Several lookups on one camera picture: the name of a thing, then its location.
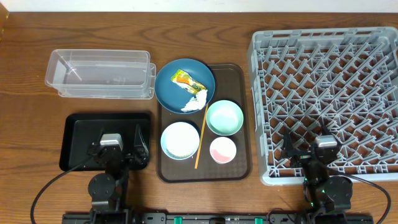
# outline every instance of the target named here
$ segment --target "blue plate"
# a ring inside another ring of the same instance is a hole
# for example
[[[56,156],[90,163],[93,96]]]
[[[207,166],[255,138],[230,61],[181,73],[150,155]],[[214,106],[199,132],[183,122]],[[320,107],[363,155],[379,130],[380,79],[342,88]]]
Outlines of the blue plate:
[[[216,88],[212,72],[203,63],[187,58],[174,60],[159,71],[155,81],[156,98],[164,108],[171,112],[178,114],[197,112],[198,110],[187,113],[181,111],[194,95],[171,81],[171,77],[178,69],[186,71],[193,79],[207,88],[206,104],[210,102]]]

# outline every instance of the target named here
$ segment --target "bowl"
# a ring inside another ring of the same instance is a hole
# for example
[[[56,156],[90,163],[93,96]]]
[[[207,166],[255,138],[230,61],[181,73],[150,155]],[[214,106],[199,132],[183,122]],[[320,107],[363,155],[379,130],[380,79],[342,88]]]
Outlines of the bowl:
[[[208,108],[206,124],[217,135],[230,136],[241,129],[243,112],[236,103],[220,100]]]
[[[176,122],[164,129],[160,146],[171,159],[182,160],[196,153],[199,141],[199,133],[191,124]]]
[[[196,111],[182,112],[188,101],[194,96],[176,83],[171,77],[178,70],[186,71],[193,79],[202,83],[207,88],[206,105],[212,99],[216,83],[210,69],[203,63],[193,59],[178,59],[165,65],[157,74],[155,80],[155,94],[159,103],[171,112],[178,114],[192,114]]]
[[[227,137],[216,138],[210,144],[210,155],[218,164],[231,162],[236,156],[235,143]]]

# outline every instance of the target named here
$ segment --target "candy wrapper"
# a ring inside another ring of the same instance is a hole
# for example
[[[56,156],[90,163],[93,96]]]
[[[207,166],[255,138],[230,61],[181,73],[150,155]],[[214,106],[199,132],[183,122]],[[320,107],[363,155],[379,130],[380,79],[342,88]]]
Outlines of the candy wrapper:
[[[177,72],[175,72],[171,81],[194,95],[196,95],[200,90],[206,90],[206,87],[203,84],[194,80],[187,72],[181,69],[178,69]]]

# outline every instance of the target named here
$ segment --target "mint green bowl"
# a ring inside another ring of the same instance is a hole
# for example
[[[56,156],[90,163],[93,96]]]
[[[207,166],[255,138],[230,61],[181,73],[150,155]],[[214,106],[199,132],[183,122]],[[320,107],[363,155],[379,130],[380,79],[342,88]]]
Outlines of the mint green bowl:
[[[241,129],[243,112],[236,103],[220,100],[208,108],[206,124],[219,136],[230,136]]]

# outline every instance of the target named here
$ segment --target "white wall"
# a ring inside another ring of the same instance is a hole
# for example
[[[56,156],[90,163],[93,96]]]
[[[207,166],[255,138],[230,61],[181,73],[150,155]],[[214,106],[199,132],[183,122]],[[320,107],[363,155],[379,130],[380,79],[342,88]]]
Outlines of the white wall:
[[[0,0],[17,11],[398,12],[398,0]]]

